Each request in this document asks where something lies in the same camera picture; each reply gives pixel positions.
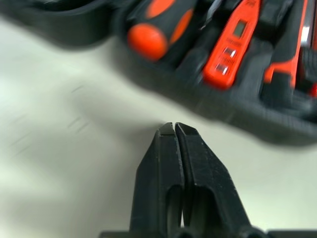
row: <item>screwdriver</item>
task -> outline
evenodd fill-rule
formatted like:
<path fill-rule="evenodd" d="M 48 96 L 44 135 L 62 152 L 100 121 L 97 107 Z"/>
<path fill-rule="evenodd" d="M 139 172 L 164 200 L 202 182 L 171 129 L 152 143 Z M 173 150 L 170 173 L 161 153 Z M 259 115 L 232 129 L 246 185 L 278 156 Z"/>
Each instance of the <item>screwdriver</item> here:
<path fill-rule="evenodd" d="M 132 13 L 127 40 L 151 61 L 162 58 L 187 29 L 198 0 L 143 0 Z"/>

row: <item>white table surface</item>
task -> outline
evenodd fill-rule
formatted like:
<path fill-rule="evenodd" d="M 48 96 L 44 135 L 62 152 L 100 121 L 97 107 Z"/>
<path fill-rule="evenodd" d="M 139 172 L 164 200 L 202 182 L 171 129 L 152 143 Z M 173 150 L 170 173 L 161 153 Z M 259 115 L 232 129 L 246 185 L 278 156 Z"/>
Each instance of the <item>white table surface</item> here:
<path fill-rule="evenodd" d="M 0 32 L 0 238 L 127 229 L 136 168 L 169 121 L 198 129 L 255 226 L 317 229 L 316 146 L 266 144 L 139 87 L 114 38 L 69 51 L 4 19 Z"/>

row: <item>tool case compartment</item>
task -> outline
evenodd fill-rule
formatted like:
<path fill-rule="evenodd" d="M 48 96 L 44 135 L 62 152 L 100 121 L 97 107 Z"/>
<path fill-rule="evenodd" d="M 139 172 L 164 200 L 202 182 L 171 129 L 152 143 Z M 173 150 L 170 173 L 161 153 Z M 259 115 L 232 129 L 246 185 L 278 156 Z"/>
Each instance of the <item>tool case compartment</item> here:
<path fill-rule="evenodd" d="M 204 23 L 203 12 L 196 11 L 194 14 L 191 25 L 187 29 L 192 32 L 191 37 L 188 37 L 185 32 L 180 38 L 179 44 L 175 43 L 173 46 L 177 50 L 171 49 L 157 62 L 140 56 L 131 49 L 127 40 L 127 32 L 131 27 L 129 14 L 138 5 L 139 0 L 131 1 L 116 12 L 113 29 L 127 46 L 128 55 L 137 59 L 136 65 L 139 65 L 140 68 L 148 68 L 154 74 L 160 75 L 159 79 L 158 77 L 144 79 L 153 80 L 155 90 L 164 92 L 165 95 L 176 98 L 180 102 L 190 101 L 190 108 L 196 113 L 251 132 L 264 141 L 284 145 L 308 145 L 317 141 L 317 117 L 313 115 L 310 118 L 303 118 L 277 110 L 264 103 L 261 96 L 265 70 L 271 64 L 272 56 L 278 42 L 283 37 L 284 29 L 287 24 L 290 24 L 290 12 L 296 7 L 296 4 L 299 4 L 298 1 L 301 0 L 294 0 L 294 3 L 280 1 L 280 9 L 269 5 L 273 1 L 267 1 L 266 10 L 264 13 L 260 13 L 257 27 L 240 64 L 235 82 L 229 90 L 225 91 L 204 83 L 201 73 L 193 73 L 193 71 L 197 72 L 197 69 L 192 69 L 193 67 L 202 69 L 204 66 L 199 65 L 195 57 L 180 68 L 199 37 L 199 33 L 191 31 L 190 28 L 198 29 L 202 26 Z M 206 2 L 208 1 L 202 0 L 198 4 L 203 5 Z M 215 13 L 215 17 L 218 17 L 216 25 L 219 27 L 224 26 L 228 16 L 236 7 L 232 4 L 234 1 L 228 0 L 228 2 L 231 5 L 225 2 Z M 274 12 L 275 17 L 269 17 L 268 11 Z M 181 47 L 177 48 L 184 44 L 188 45 L 186 50 Z M 310 104 L 315 106 L 316 100 L 311 100 Z"/>
<path fill-rule="evenodd" d="M 0 10 L 5 16 L 66 47 L 91 45 L 110 33 L 110 20 L 116 8 L 112 0 L 64 1 L 73 5 L 55 1 L 48 7 L 41 0 L 2 0 Z"/>
<path fill-rule="evenodd" d="M 56 9 L 30 4 L 35 1 L 41 0 L 2 0 L 0 9 L 5 15 L 31 26 L 63 46 L 91 45 L 113 33 L 126 45 L 127 58 L 136 59 L 131 62 L 133 69 L 150 72 L 150 77 L 138 79 L 139 84 L 151 85 L 154 90 L 204 117 L 231 124 L 270 143 L 308 145 L 317 142 L 315 115 L 299 117 L 287 110 L 277 110 L 264 103 L 262 96 L 264 72 L 272 61 L 279 40 L 285 35 L 290 10 L 295 3 L 304 0 L 264 0 L 235 82 L 225 91 L 203 82 L 201 71 L 205 64 L 200 63 L 203 54 L 196 52 L 189 57 L 189 53 L 200 40 L 202 32 L 209 28 L 214 30 L 211 36 L 220 36 L 241 0 L 224 0 L 203 30 L 201 28 L 212 0 L 199 0 L 186 31 L 158 62 L 144 59 L 131 49 L 127 41 L 127 32 L 132 25 L 131 13 L 141 0 L 80 0 L 73 1 L 76 7 Z M 310 53 L 306 55 L 303 61 L 314 58 Z M 303 71 L 315 80 L 311 67 L 305 67 Z M 310 101 L 308 107 L 315 107 L 315 100 Z"/>

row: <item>black plastic case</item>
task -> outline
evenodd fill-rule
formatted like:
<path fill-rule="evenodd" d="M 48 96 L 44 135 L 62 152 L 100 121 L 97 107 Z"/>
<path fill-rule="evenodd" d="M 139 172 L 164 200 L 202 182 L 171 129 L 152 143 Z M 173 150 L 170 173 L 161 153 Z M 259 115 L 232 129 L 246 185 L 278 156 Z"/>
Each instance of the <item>black plastic case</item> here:
<path fill-rule="evenodd" d="M 3 0 L 0 8 L 5 15 L 33 27 L 57 44 L 82 47 L 105 39 L 116 5 L 112 0 L 93 0 L 59 11 L 41 9 L 28 0 Z"/>
<path fill-rule="evenodd" d="M 187 51 L 177 50 L 177 54 L 167 56 L 165 62 L 153 63 L 140 57 L 128 47 L 129 24 L 126 18 L 139 1 L 94 0 L 77 9 L 54 12 L 22 6 L 17 0 L 4 0 L 2 5 L 5 5 L 6 12 L 9 11 L 15 18 L 39 28 L 50 38 L 70 46 L 85 46 L 104 39 L 110 33 L 111 22 L 114 34 L 127 46 L 126 56 L 137 59 L 136 63 L 133 62 L 133 68 L 149 71 L 148 75 L 151 75 L 137 79 L 142 86 L 151 85 L 152 89 L 204 117 L 229 123 L 270 143 L 309 145 L 317 142 L 317 119 L 306 120 L 291 116 L 267 107 L 260 100 L 263 73 L 274 53 L 274 46 L 269 37 L 272 37 L 270 29 L 276 25 L 270 25 L 267 15 L 262 15 L 264 20 L 260 21 L 256 29 L 255 37 L 242 61 L 234 86 L 230 90 L 219 91 L 204 84 L 201 75 L 193 76 L 186 71 L 186 68 L 177 69 Z M 229 16 L 234 7 L 234 4 L 225 4 L 221 14 Z M 195 14 L 196 20 L 193 20 L 191 27 L 203 23 L 203 14 L 199 11 Z M 263 32 L 267 39 L 261 37 Z M 190 42 L 193 45 L 197 36 L 188 30 L 179 42 L 180 44 Z"/>

